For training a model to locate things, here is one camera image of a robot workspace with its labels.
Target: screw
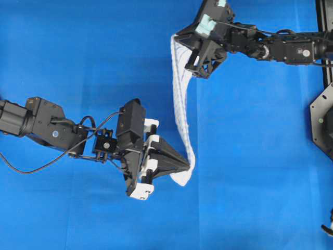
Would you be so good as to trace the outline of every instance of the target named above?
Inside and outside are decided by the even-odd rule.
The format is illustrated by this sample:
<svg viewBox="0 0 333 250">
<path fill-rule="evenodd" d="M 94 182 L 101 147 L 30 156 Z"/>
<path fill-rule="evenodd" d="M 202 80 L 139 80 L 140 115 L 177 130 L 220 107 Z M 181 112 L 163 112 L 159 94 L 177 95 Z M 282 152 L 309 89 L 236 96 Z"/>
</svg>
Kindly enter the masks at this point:
<svg viewBox="0 0 333 250">
<path fill-rule="evenodd" d="M 57 138 L 59 136 L 59 132 L 57 130 L 53 131 L 52 136 Z"/>
<path fill-rule="evenodd" d="M 309 57 L 311 55 L 311 52 L 308 51 L 307 49 L 303 51 L 303 56 L 304 57 Z"/>
<path fill-rule="evenodd" d="M 110 143 L 108 143 L 108 142 L 104 143 L 103 147 L 105 149 L 109 149 L 110 148 Z"/>
</svg>

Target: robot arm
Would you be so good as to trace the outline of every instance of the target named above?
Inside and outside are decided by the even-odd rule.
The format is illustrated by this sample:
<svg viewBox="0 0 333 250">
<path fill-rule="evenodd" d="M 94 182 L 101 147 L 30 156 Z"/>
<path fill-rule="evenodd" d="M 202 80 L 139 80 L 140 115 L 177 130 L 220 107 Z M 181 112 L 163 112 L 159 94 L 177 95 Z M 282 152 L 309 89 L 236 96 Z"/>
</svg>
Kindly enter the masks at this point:
<svg viewBox="0 0 333 250">
<path fill-rule="evenodd" d="M 119 119 L 116 138 L 113 138 L 113 131 L 102 129 L 102 126 L 116 114 L 119 114 Z M 153 179 L 187 171 L 189 163 L 156 135 L 159 122 L 146 119 L 145 115 L 140 100 L 134 99 L 96 128 L 92 117 L 85 117 L 76 124 L 65 117 L 60 106 L 39 97 L 29 98 L 25 107 L 0 101 L 0 131 L 19 138 L 27 136 L 43 146 L 64 152 L 56 160 L 30 172 L 20 171 L 2 154 L 0 157 L 13 170 L 23 174 L 42 170 L 64 155 L 99 163 L 119 160 L 121 167 L 116 166 L 124 175 L 127 195 L 146 200 L 154 191 Z M 86 119 L 91 120 L 91 128 L 83 125 Z M 85 142 L 92 137 L 95 137 L 95 157 L 84 156 Z"/>
<path fill-rule="evenodd" d="M 257 60 L 289 65 L 333 59 L 331 32 L 271 33 L 260 31 L 254 25 L 234 23 L 234 19 L 235 14 L 226 0 L 204 0 L 193 24 L 177 33 L 176 41 L 193 52 L 185 68 L 195 77 L 207 79 L 227 58 L 227 52 L 241 52 Z"/>
</svg>

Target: blue surface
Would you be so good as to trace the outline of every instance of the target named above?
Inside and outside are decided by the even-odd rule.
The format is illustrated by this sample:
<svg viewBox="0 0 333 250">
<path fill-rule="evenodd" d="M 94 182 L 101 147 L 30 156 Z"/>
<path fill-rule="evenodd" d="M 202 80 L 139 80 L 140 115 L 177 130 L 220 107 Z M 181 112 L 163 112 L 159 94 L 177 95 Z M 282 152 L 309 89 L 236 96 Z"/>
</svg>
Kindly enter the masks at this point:
<svg viewBox="0 0 333 250">
<path fill-rule="evenodd" d="M 316 31 L 311 0 L 230 0 L 237 21 Z M 159 133 L 185 154 L 172 104 L 170 36 L 201 0 L 0 1 L 0 95 L 41 96 L 101 122 L 139 97 Z M 64 158 L 32 176 L 0 164 L 0 249 L 331 249 L 331 161 L 311 142 L 308 105 L 321 69 L 230 55 L 193 80 L 188 111 L 198 157 L 186 187 L 156 180 L 147 202 L 125 196 L 111 165 Z M 108 123 L 116 127 L 116 119 Z M 58 156 L 0 136 L 15 166 Z"/>
</svg>

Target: wire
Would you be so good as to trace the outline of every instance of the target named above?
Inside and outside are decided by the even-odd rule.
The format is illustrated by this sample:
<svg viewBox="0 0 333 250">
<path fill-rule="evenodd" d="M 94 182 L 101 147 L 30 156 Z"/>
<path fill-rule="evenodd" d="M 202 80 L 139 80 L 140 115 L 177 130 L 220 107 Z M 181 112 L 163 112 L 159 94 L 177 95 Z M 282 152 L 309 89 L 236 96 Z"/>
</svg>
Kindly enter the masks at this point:
<svg viewBox="0 0 333 250">
<path fill-rule="evenodd" d="M 53 118 L 51 119 L 51 123 L 67 123 L 69 125 L 75 126 L 75 123 L 72 120 L 66 118 Z"/>
<path fill-rule="evenodd" d="M 222 22 L 222 21 L 217 21 L 217 20 L 214 20 L 214 21 L 217 22 L 217 23 L 225 24 L 225 25 L 228 25 L 230 27 L 241 29 L 241 30 L 249 30 L 249 31 L 254 31 L 254 32 L 259 32 L 259 33 L 269 34 L 269 35 L 278 35 L 277 33 L 263 31 L 263 30 L 257 30 L 257 29 L 252 29 L 252 28 L 245 28 L 245 27 L 241 27 L 241 26 L 238 26 L 238 25 L 235 25 L 235 24 L 232 24 L 232 23 L 228 23 L 228 22 Z"/>
<path fill-rule="evenodd" d="M 93 128 L 93 129 L 96 128 L 96 123 L 95 123 L 95 120 L 94 120 L 94 118 L 93 118 L 92 116 L 85 116 L 85 117 L 83 117 L 82 120 L 80 121 L 80 125 L 83 125 L 83 123 L 84 123 L 87 119 L 89 119 L 90 122 L 92 123 L 92 128 Z"/>
<path fill-rule="evenodd" d="M 65 155 L 67 155 L 69 152 L 71 152 L 72 150 L 74 150 L 75 148 L 77 148 L 78 146 L 80 146 L 82 143 L 90 140 L 97 132 L 98 130 L 104 126 L 105 123 L 107 123 L 112 117 L 114 117 L 115 115 L 118 115 L 118 114 L 123 114 L 123 112 L 114 112 L 112 113 L 110 116 L 108 116 L 97 128 L 96 130 L 93 132 L 92 135 L 90 135 L 89 137 L 87 137 L 86 139 L 80 141 L 79 143 L 77 143 L 76 145 L 74 145 L 73 147 L 71 147 L 69 150 L 65 151 L 64 153 L 62 153 L 59 157 L 57 157 L 56 159 L 50 161 L 49 163 L 41 166 L 40 168 L 37 168 L 37 169 L 34 169 L 32 171 L 29 171 L 29 172 L 24 172 L 24 171 L 21 171 L 17 168 L 15 168 L 13 165 L 11 165 L 9 163 L 9 161 L 5 158 L 5 156 L 3 156 L 3 154 L 0 153 L 0 158 L 12 169 L 14 170 L 15 172 L 17 173 L 20 173 L 20 174 L 33 174 L 33 173 L 36 173 L 36 172 L 39 172 L 41 171 L 42 169 L 44 168 L 47 168 L 48 166 L 56 163 L 58 160 L 62 159 Z"/>
<path fill-rule="evenodd" d="M 121 172 L 123 172 L 123 170 L 126 169 L 126 168 L 119 167 L 116 163 L 114 163 L 114 161 L 112 159 L 109 159 L 109 161 Z"/>
<path fill-rule="evenodd" d="M 259 33 L 262 33 L 262 34 L 281 35 L 282 32 L 283 33 L 284 32 L 289 32 L 288 36 L 293 36 L 293 37 L 300 37 L 301 36 L 301 34 L 296 34 L 292 30 L 280 30 L 277 33 L 273 33 L 273 32 L 268 32 L 268 31 L 264 31 L 264 30 L 257 30 L 257 29 L 252 29 L 252 28 L 245 28 L 245 27 L 241 27 L 241 26 L 238 26 L 238 25 L 235 25 L 235 24 L 232 24 L 232 23 L 228 23 L 228 22 L 222 22 L 222 21 L 217 21 L 217 20 L 214 20 L 214 21 L 217 22 L 217 23 L 220 23 L 220 24 L 228 25 L 228 26 L 233 27 L 233 28 L 237 28 L 237 29 L 241 29 L 241 30 L 249 30 L 249 31 L 259 32 Z M 328 43 L 333 43 L 332 40 L 326 39 L 326 38 L 320 37 L 320 36 L 312 36 L 312 38 L 320 39 L 320 40 L 326 41 Z"/>
</svg>

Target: towel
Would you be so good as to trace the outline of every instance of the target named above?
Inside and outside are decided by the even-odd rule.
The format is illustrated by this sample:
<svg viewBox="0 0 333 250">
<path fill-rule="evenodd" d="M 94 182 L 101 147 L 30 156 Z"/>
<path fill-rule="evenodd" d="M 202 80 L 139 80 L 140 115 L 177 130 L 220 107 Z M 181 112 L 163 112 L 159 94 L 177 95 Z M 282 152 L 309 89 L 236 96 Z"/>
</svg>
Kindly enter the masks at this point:
<svg viewBox="0 0 333 250">
<path fill-rule="evenodd" d="M 175 119 L 178 131 L 184 142 L 190 169 L 181 173 L 171 174 L 171 178 L 181 186 L 185 186 L 191 179 L 196 157 L 189 138 L 189 125 L 187 123 L 187 87 L 192 78 L 192 73 L 185 69 L 192 51 L 176 42 L 175 35 L 171 37 L 171 55 L 173 69 L 173 102 Z"/>
</svg>

